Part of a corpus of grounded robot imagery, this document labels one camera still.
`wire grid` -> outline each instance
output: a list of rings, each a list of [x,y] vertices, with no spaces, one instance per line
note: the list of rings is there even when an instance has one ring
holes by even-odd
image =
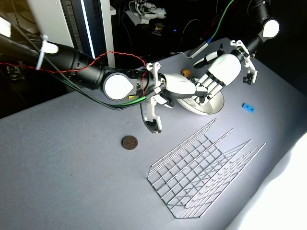
[[[257,150],[255,148],[247,155],[233,159],[251,142],[249,140],[235,151],[222,153],[215,144],[232,129],[212,142],[205,134],[214,121],[205,125],[150,168],[149,182],[176,218],[199,218],[203,215],[244,167],[243,163],[247,164],[251,154]]]

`brown round cookie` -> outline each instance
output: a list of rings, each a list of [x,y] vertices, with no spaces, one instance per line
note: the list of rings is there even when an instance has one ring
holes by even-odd
[[[133,150],[138,146],[138,140],[134,136],[124,137],[121,143],[128,150]]]

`white equipment in background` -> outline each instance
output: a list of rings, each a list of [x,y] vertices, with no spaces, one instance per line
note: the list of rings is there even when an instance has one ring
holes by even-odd
[[[154,4],[147,2],[147,0],[129,2],[129,11],[126,11],[126,14],[135,25],[148,24],[151,19],[163,19],[166,17],[164,8],[156,8]]]

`table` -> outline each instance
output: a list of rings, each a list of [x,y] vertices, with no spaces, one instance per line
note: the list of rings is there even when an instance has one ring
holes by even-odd
[[[229,39],[213,42],[202,53]],[[191,69],[181,54],[161,60],[161,73]],[[0,120],[0,229],[6,230],[221,230],[243,208],[295,140],[307,130],[307,98],[254,60],[256,84],[236,80],[223,89],[225,105],[211,116],[179,104],[159,106],[163,131],[151,134],[140,108],[113,111],[72,92]],[[101,97],[99,91],[93,95]],[[255,107],[250,114],[243,103]],[[147,181],[150,166],[177,144],[217,118],[208,135],[231,128],[221,148],[252,139],[265,148],[200,219],[175,219]],[[121,140],[135,136],[126,150]]]

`green cable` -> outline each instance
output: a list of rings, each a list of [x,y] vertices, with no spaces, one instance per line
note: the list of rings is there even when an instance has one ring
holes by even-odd
[[[143,100],[145,100],[145,99],[146,99],[146,97],[143,96],[143,97],[140,97],[140,98],[138,98],[138,99],[136,99],[136,100],[134,100],[134,101],[126,102],[126,103],[123,103],[123,104],[117,104],[117,105],[118,105],[118,106],[125,106],[125,105],[135,104],[135,103],[138,103],[138,102],[143,101]]]
[[[214,36],[216,35],[217,31],[220,29],[220,25],[221,25],[221,22],[222,22],[222,20],[223,20],[223,18],[224,18],[224,16],[225,16],[225,14],[226,14],[226,11],[228,10],[228,8],[229,8],[229,6],[231,5],[231,3],[233,3],[233,2],[234,2],[234,0],[231,0],[231,1],[229,2],[229,4],[226,6],[226,9],[224,10],[224,12],[223,12],[223,14],[222,14],[222,16],[221,16],[221,19],[220,19],[220,21],[219,21],[219,24],[217,25],[217,28],[216,28],[214,34],[213,34],[212,37],[209,39],[210,42],[211,42],[211,40],[214,38]]]

